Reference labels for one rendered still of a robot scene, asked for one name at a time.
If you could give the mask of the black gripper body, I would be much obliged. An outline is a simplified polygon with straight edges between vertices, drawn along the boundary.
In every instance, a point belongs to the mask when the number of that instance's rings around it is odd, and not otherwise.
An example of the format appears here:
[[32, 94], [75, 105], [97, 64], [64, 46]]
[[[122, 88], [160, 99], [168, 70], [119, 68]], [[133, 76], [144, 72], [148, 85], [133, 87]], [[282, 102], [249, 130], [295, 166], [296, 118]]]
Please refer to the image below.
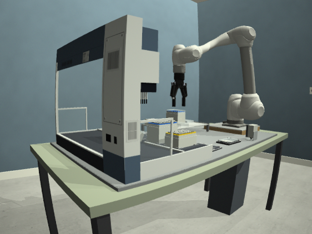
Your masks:
[[184, 73], [174, 73], [175, 86], [178, 87], [180, 83], [180, 88], [182, 87], [181, 83], [184, 84]]

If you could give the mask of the yellow tip rack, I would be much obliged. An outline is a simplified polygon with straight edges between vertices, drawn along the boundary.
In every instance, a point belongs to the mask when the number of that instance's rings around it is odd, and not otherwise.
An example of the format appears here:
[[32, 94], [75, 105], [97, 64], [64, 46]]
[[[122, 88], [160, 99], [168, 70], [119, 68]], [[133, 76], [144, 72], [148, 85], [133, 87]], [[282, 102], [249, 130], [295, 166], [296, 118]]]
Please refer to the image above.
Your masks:
[[173, 131], [173, 148], [188, 147], [197, 143], [196, 132], [190, 130]]

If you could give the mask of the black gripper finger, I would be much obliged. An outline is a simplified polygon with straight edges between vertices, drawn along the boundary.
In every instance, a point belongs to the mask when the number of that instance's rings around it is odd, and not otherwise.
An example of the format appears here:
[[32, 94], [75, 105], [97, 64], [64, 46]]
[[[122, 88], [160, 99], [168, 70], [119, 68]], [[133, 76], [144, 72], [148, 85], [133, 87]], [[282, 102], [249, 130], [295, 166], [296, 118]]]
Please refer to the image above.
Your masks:
[[171, 82], [171, 84], [172, 84], [172, 87], [171, 87], [171, 91], [170, 91], [170, 96], [172, 97], [172, 106], [175, 107], [175, 102], [176, 102], [175, 96], [176, 96], [177, 91], [179, 89], [180, 83], [178, 84], [178, 87], [175, 86], [175, 82]]
[[186, 83], [181, 83], [182, 87], [179, 88], [182, 94], [182, 106], [185, 106], [185, 99], [188, 96], [187, 95], [187, 84]]

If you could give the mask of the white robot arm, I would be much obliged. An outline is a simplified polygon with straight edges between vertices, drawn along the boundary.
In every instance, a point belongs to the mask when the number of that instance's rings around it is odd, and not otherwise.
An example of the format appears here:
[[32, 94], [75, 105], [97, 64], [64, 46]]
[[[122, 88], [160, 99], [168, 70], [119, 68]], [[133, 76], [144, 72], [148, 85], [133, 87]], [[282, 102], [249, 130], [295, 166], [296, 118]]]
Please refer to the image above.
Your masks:
[[251, 47], [256, 37], [252, 27], [236, 27], [202, 46], [186, 47], [178, 44], [173, 47], [173, 73], [185, 73], [185, 64], [196, 62], [205, 52], [219, 46], [237, 44], [240, 48], [243, 72], [244, 94], [232, 94], [227, 105], [227, 121], [222, 126], [241, 128], [246, 126], [244, 119], [255, 120], [264, 114], [264, 106], [255, 92], [255, 77]]

